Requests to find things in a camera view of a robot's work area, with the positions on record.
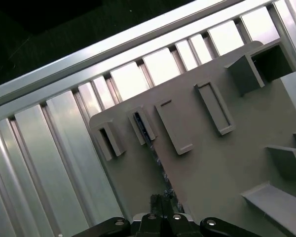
small black object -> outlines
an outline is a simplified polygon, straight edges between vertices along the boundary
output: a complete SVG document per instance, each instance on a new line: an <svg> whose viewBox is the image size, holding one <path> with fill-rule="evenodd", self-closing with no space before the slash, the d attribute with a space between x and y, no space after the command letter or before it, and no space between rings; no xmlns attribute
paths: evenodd
<svg viewBox="0 0 296 237"><path fill-rule="evenodd" d="M259 237L233 224L209 217L197 225L183 213L175 213L165 195L151 196L151 213L131 225L114 217L73 237Z"/></svg>

rectangular slot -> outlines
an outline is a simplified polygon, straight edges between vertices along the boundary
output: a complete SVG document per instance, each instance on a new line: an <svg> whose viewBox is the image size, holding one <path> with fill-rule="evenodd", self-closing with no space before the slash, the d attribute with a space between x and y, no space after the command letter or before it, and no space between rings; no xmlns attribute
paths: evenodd
<svg viewBox="0 0 296 237"><path fill-rule="evenodd" d="M199 92L219 134L222 136L234 130L233 119L219 89L211 82L197 84L195 88Z"/></svg>
<svg viewBox="0 0 296 237"><path fill-rule="evenodd" d="M92 130L106 160L111 160L125 152L112 121L104 122Z"/></svg>
<svg viewBox="0 0 296 237"><path fill-rule="evenodd" d="M157 103L155 107L177 153L182 155L192 150L193 144L185 131L185 125L175 103L171 99L166 99Z"/></svg>
<svg viewBox="0 0 296 237"><path fill-rule="evenodd" d="M103 140L105 142L106 147L108 148L108 152L110 153L110 156L112 158L115 157L116 155L115 155L114 148L113 148L113 146L112 146L112 144L111 144L111 142L109 140L109 137L108 137L107 133L105 132L104 128L100 129L100 134L101 134L101 136L102 136L102 138L103 138Z"/></svg>
<svg viewBox="0 0 296 237"><path fill-rule="evenodd" d="M145 144L145 139L143 138L143 135L140 131L140 129L138 128L138 125L135 121L135 116L139 116L140 120L143 124L143 126L145 127L145 130L147 131L147 135L149 136L150 140L154 140L156 138L156 134L155 134L155 129L152 126L152 123L149 119L149 117L147 116L147 114L145 113L144 109L142 107L137 107L134 108L130 111L127 112L127 116L132 124L132 127L136 133L136 136L140 142L141 145Z"/></svg>

metal frame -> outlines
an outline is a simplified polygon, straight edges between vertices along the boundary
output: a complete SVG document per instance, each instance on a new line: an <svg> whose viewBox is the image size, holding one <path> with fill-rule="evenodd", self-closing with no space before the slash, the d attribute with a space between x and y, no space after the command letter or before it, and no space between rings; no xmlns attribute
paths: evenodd
<svg viewBox="0 0 296 237"><path fill-rule="evenodd" d="M0 105L243 0L197 0L0 85Z"/></svg>
<svg viewBox="0 0 296 237"><path fill-rule="evenodd" d="M210 28L213 28L217 25L225 23L229 20L236 19L239 16L246 14L250 11L253 11L257 8L260 8L262 6L270 5L272 2L274 2L274 0L246 0L237 5L233 5L227 9L211 14L205 18L194 21L188 25L185 25L184 27L171 31L165 35L161 35L139 46L133 47L128 51L120 53L96 65L93 65L82 71L74 73L66 78L63 78L52 84L49 84L43 88L40 88L32 93L28 93L20 98L17 98L13 101L10 101L6 104L1 105L0 120L14 114L15 112L21 111L35 104L41 103L50 97L53 97L62 92L68 91L70 89L76 88L79 85L86 83L88 81L91 81L96 77L102 76L103 74L115 68L118 68L124 64L127 64L131 61L142 59L145 55L158 51L164 47L174 45L176 42L179 42L183 39L187 39L196 34L204 33ZM52 64L42 67L32 73L26 74L23 76L22 79L17 78L13 81L10 81L0 86L0 95L1 95L0 98L2 99L1 103L3 103L4 101L6 102L6 99L4 98L7 98L7 97L4 97L4 96L8 96L9 93L12 93L12 92L17 93L18 91L20 92L20 90L18 89L21 86L23 88L27 88L29 91L33 90L32 88L33 83L31 84L28 81L29 80L31 82L41 81L42 79L39 77L41 73L45 74L48 70L50 71L50 73L54 71L58 71L62 73L64 65L67 64L65 62L69 61L70 58L75 59L76 61L78 60L83 61L84 58L82 58L82 56L86 55L87 51L93 51L95 52L94 54L96 54L97 51L92 50L92 47L96 48L98 44L102 45L103 41L100 43L94 44L88 48L85 48L75 54L69 55L64 59L58 60Z"/></svg>

screw head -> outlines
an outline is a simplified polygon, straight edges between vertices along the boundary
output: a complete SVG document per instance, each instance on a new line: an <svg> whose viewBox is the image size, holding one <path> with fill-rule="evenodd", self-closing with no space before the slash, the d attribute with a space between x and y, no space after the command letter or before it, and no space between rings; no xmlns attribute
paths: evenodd
<svg viewBox="0 0 296 237"><path fill-rule="evenodd" d="M216 222L214 220L208 220L206 223L210 226L216 225Z"/></svg>
<svg viewBox="0 0 296 237"><path fill-rule="evenodd" d="M175 220L180 220L180 219L181 219L181 216L178 215L178 214L175 214L175 215L173 215L173 219L175 219Z"/></svg>
<svg viewBox="0 0 296 237"><path fill-rule="evenodd" d="M150 219L150 220L154 220L154 219L156 219L156 216L155 216L154 214L151 214L151 215L148 217L148 219Z"/></svg>
<svg viewBox="0 0 296 237"><path fill-rule="evenodd" d="M123 221L123 220L117 220L117 221L115 222L115 225L117 225L117 226L122 226L122 225L124 225L124 221Z"/></svg>

gray plastic divider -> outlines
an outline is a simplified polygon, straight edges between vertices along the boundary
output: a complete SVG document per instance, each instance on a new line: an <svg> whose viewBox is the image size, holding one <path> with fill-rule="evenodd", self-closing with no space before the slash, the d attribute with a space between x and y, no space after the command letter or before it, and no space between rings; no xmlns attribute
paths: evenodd
<svg viewBox="0 0 296 237"><path fill-rule="evenodd" d="M91 129L106 160L111 160L114 155L118 157L125 152L112 121L104 122Z"/></svg>
<svg viewBox="0 0 296 237"><path fill-rule="evenodd" d="M222 136L234 130L233 119L217 86L209 81L195 85L195 89L199 92L218 133Z"/></svg>
<svg viewBox="0 0 296 237"><path fill-rule="evenodd" d="M240 94L244 95L296 71L296 62L281 39L277 39L244 54L226 68L232 74Z"/></svg>
<svg viewBox="0 0 296 237"><path fill-rule="evenodd" d="M159 101L155 107L177 153L182 155L192 150L193 144L184 129L185 124L175 103L171 99L164 99Z"/></svg>

